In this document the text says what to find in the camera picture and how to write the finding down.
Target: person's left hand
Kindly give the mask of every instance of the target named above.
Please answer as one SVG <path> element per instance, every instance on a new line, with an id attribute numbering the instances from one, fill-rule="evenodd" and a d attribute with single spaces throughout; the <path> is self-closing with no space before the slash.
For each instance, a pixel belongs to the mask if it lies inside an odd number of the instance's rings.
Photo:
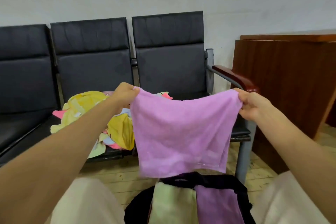
<path id="1" fill-rule="evenodd" d="M 115 89 L 114 93 L 110 98 L 116 102 L 121 111 L 123 107 L 129 108 L 129 104 L 133 102 L 139 92 L 139 88 L 134 87 L 133 85 L 126 82 L 122 82 Z"/>

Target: folded purple cloth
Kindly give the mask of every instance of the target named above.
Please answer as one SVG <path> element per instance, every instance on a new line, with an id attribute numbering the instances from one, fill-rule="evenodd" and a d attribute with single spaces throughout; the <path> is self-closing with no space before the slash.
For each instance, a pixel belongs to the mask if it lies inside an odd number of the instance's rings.
<path id="1" fill-rule="evenodd" d="M 233 189 L 195 186 L 199 224 L 244 224 Z"/>
<path id="2" fill-rule="evenodd" d="M 197 168 L 225 173 L 241 107 L 235 90 L 179 101 L 141 89 L 131 104 L 140 175 L 165 178 Z"/>

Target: black chair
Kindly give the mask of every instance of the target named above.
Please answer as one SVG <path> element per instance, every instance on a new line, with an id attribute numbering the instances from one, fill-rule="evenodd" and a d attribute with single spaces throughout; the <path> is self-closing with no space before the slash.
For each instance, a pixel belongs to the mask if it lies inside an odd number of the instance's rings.
<path id="1" fill-rule="evenodd" d="M 133 84 L 126 18 L 51 24 L 57 68 L 64 101 L 85 91 L 115 90 Z M 130 151 L 107 147 L 87 161 L 122 158 Z"/>
<path id="2" fill-rule="evenodd" d="M 60 106 L 47 31 L 0 28 L 0 165 L 48 136 L 39 128 Z"/>
<path id="3" fill-rule="evenodd" d="M 213 50 L 204 51 L 203 12 L 132 17 L 140 87 L 151 93 L 168 91 L 175 100 L 208 96 L 213 73 L 238 87 L 256 91 L 246 78 L 213 65 Z M 240 142 L 236 176 L 244 183 L 254 133 L 238 116 L 231 141 Z"/>

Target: pale green fabric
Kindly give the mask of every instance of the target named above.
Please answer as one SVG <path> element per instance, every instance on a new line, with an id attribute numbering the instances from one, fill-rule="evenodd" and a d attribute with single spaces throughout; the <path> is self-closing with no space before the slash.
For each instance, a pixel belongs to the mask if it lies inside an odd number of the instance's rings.
<path id="1" fill-rule="evenodd" d="M 148 224 L 198 224 L 196 192 L 159 182 Z"/>

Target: floor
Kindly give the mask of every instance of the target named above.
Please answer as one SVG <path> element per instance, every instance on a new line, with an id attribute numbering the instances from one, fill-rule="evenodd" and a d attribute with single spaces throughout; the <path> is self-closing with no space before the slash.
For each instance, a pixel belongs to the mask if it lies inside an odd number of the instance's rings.
<path id="1" fill-rule="evenodd" d="M 325 125 L 318 142 L 336 157 L 336 128 Z M 226 173 L 234 174 L 238 155 L 238 143 L 230 143 Z M 88 163 L 82 168 L 79 177 L 100 179 L 115 194 L 125 208 L 142 190 L 153 186 L 156 179 L 141 178 L 138 175 L 139 162 L 136 157 L 128 156 L 121 160 Z M 198 170 L 202 174 L 216 174 L 216 171 Z M 277 174 L 256 154 L 251 153 L 251 164 L 245 186 L 253 204 L 259 193 L 277 176 Z"/>

